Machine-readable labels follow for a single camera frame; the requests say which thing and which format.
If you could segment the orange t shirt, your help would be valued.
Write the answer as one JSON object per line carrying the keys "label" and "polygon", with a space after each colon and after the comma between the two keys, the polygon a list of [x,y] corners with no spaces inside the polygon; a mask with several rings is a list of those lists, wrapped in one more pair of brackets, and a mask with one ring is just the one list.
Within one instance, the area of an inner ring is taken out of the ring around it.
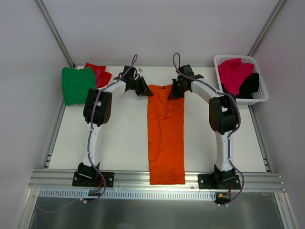
{"label": "orange t shirt", "polygon": [[149,85],[148,161],[151,185],[185,184],[184,98],[168,100],[171,85]]}

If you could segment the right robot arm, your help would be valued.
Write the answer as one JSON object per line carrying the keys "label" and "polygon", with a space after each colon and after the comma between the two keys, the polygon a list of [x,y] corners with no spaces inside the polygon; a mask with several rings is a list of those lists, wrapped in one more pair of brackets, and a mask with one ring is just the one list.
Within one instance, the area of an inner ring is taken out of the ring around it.
{"label": "right robot arm", "polygon": [[241,124],[240,112],[233,95],[220,92],[208,84],[200,74],[194,74],[191,66],[176,68],[168,100],[184,97],[190,91],[209,105],[209,124],[216,136],[216,162],[214,171],[203,183],[211,188],[225,189],[235,184],[236,168],[232,162],[233,136]]}

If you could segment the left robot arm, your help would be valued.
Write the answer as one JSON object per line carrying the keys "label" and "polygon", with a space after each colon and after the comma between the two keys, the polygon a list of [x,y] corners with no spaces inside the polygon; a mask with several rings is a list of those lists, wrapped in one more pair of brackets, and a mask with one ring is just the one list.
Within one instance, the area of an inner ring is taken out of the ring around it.
{"label": "left robot arm", "polygon": [[106,124],[111,116],[112,97],[128,90],[135,91],[137,96],[153,96],[144,77],[131,66],[125,66],[123,72],[105,87],[88,91],[83,110],[88,139],[83,160],[77,168],[78,174],[88,186],[97,185],[101,177],[97,171],[100,165],[97,156],[101,144],[99,137],[102,125]]}

